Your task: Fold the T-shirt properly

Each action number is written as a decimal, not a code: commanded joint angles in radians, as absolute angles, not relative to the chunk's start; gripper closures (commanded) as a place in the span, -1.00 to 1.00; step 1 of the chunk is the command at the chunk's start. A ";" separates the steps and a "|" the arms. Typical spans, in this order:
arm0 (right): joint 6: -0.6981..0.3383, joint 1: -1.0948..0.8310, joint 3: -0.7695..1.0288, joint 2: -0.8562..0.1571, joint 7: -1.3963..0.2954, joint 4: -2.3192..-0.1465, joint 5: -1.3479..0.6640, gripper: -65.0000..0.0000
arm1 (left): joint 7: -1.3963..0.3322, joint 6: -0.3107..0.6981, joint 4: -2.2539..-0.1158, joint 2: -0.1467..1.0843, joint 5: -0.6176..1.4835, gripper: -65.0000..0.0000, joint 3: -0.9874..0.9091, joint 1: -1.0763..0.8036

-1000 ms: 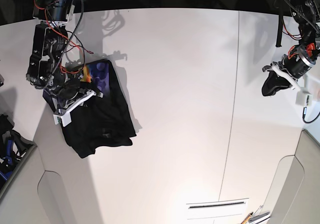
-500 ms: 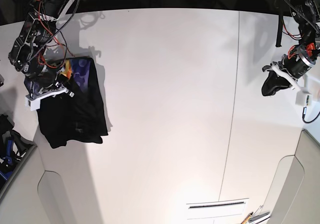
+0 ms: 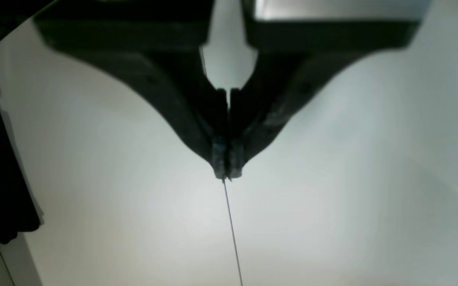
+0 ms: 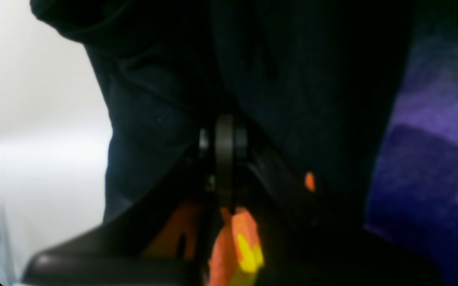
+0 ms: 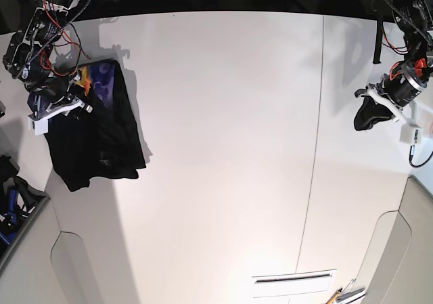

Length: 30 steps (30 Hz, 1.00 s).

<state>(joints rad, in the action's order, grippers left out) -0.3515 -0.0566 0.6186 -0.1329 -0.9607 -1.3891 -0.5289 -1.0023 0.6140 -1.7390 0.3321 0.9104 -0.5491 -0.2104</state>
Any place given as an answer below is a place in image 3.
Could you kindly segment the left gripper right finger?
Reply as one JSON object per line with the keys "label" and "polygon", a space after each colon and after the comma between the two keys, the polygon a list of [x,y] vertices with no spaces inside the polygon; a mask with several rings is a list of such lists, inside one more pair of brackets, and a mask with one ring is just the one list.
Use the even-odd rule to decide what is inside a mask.
{"label": "left gripper right finger", "polygon": [[228,178],[267,148],[337,74],[414,38],[430,0],[244,0],[256,53],[247,82],[231,90]]}

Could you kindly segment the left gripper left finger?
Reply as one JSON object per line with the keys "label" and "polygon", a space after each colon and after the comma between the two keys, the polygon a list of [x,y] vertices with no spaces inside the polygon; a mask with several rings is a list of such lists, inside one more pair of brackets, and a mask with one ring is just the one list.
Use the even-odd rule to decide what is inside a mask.
{"label": "left gripper left finger", "polygon": [[33,20],[49,47],[144,98],[223,180],[227,94],[210,83],[201,56],[213,7],[212,0],[56,0]]}

